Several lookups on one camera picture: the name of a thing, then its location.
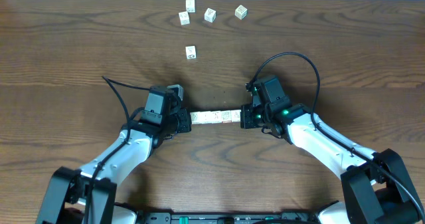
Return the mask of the wooden block snail letter Y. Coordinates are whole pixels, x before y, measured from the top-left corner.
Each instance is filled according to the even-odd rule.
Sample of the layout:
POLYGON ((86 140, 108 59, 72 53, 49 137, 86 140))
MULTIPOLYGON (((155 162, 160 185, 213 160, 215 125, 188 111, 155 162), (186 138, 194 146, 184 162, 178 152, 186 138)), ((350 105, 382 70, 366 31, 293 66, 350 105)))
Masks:
POLYGON ((232 122, 232 112, 230 110, 222 111, 221 118, 223 123, 232 122))

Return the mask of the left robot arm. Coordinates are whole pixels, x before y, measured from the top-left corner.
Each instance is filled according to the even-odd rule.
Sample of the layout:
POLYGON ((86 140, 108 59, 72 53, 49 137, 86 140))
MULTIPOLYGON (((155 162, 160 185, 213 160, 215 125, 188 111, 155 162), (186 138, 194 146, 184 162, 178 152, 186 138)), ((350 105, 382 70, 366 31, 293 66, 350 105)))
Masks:
POLYGON ((49 182, 37 223, 137 223, 139 213, 116 203, 116 190, 164 140, 191 131, 183 87, 152 86, 116 141, 78 169, 61 167, 49 182))

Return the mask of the wooden block green side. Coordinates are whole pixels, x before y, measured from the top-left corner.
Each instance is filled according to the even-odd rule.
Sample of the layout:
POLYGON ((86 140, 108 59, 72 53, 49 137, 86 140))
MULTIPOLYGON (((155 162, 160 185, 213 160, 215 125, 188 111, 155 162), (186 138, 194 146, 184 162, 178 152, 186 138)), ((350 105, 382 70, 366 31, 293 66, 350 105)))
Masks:
POLYGON ((191 112, 191 124, 201 124, 203 121, 201 112, 191 112))

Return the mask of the wooden block letter A green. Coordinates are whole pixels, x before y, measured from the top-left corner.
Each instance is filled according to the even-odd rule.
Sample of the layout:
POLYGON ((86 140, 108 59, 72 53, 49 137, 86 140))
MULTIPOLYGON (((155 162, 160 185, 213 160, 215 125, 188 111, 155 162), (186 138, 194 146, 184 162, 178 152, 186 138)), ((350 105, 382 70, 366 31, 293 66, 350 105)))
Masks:
POLYGON ((240 122, 240 113, 241 113, 241 110, 232 110, 231 111, 232 122, 240 122))

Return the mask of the wooden block blue side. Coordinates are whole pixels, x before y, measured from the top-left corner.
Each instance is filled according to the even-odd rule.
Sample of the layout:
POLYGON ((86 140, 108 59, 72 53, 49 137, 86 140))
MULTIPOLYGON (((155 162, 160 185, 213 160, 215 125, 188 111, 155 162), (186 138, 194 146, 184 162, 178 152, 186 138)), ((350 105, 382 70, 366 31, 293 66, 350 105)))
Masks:
POLYGON ((221 123, 222 122, 222 112, 221 111, 213 111, 211 112, 212 122, 213 123, 221 123))
POLYGON ((213 113, 211 111, 200 112, 199 113, 200 123, 210 124, 214 121, 213 113))

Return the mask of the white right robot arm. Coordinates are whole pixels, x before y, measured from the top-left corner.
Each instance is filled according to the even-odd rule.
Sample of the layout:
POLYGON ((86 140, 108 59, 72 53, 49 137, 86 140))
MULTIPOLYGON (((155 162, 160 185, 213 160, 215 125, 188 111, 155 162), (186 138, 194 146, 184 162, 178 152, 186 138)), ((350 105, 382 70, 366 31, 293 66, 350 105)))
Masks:
POLYGON ((318 223, 417 223, 424 208, 402 158, 393 150, 376 152, 323 123, 302 104, 247 104, 242 128, 261 128, 303 149, 340 180, 343 201, 315 215, 318 223))

